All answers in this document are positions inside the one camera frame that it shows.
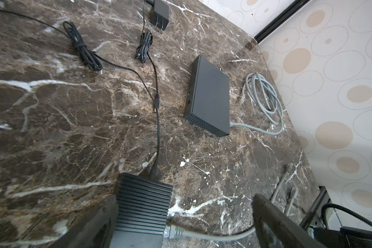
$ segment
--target brown marble surface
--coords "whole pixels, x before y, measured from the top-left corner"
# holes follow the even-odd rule
[[[291,218],[301,221],[318,187],[286,111],[278,136],[234,127],[218,138],[183,119],[190,64],[203,54],[230,77],[230,120],[269,128],[256,105],[240,104],[248,73],[273,82],[256,42],[197,0],[168,5],[165,31],[146,24],[161,93],[161,181],[174,185],[168,223],[214,235],[242,232],[253,222],[253,195],[269,198],[290,163],[298,167],[276,205],[283,210],[298,187]],[[59,28],[73,21],[90,49],[135,69],[154,89],[151,64],[134,59],[141,1],[3,0],[0,8]],[[155,114],[136,75],[106,64],[102,74],[91,72],[60,33],[0,13],[0,247],[48,246],[112,192],[119,173],[139,174],[155,146]],[[163,245],[258,246],[255,235]]]

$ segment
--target patterned wallpaper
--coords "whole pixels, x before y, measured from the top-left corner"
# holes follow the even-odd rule
[[[255,36],[293,0],[199,0],[248,34]]]
[[[372,221],[372,0],[311,0],[259,45],[317,181]]]

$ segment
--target black device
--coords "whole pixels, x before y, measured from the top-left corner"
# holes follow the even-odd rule
[[[161,248],[173,187],[134,176],[117,181],[119,213],[110,248]]]
[[[192,64],[184,118],[216,136],[230,134],[229,77],[201,54]]]
[[[110,195],[78,220],[50,248],[109,248],[117,212],[116,197]]]
[[[169,21],[169,6],[162,0],[154,0],[150,15],[150,23],[165,30]]]

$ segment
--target black box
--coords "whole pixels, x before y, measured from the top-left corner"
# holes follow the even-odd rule
[[[119,213],[110,248],[161,248],[172,189],[122,173],[115,189]]]
[[[154,0],[150,15],[150,23],[165,30],[169,21],[169,6],[161,0]]]
[[[192,64],[184,118],[216,136],[230,134],[229,77],[199,55]]]

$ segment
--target black cable sleeve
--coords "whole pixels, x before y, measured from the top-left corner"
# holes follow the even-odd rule
[[[351,211],[350,209],[345,208],[345,207],[340,206],[340,205],[337,205],[337,204],[327,203],[327,204],[323,205],[322,208],[321,208],[321,219],[322,219],[326,229],[329,229],[326,210],[330,207],[339,209],[343,212],[346,212],[349,215],[352,215],[352,216],[356,217],[357,219],[360,219],[361,221],[364,221],[365,223],[367,223],[368,225],[370,225],[372,227],[372,221],[370,221],[367,218],[357,214],[356,212]]]
[[[50,28],[52,28],[52,29],[55,29],[55,30],[58,31],[58,32],[61,32],[64,36],[70,38],[69,36],[67,36],[67,34],[65,34],[63,31],[57,29],[56,27],[54,27],[54,26],[52,26],[52,25],[50,25],[50,24],[48,24],[48,23],[46,23],[46,22],[40,21],[40,20],[38,20],[38,19],[35,19],[35,18],[33,18],[33,17],[29,17],[29,16],[26,16],[26,15],[23,15],[23,14],[18,14],[18,13],[12,12],[12,11],[1,10],[1,9],[0,9],[0,12],[2,12],[2,13],[7,13],[7,14],[11,14],[11,15],[17,15],[17,16],[19,16],[19,17],[23,17],[23,18],[30,19],[30,20],[32,20],[32,21],[39,22],[39,23],[41,23],[41,24],[44,24],[45,26],[48,26],[48,27],[50,27]]]

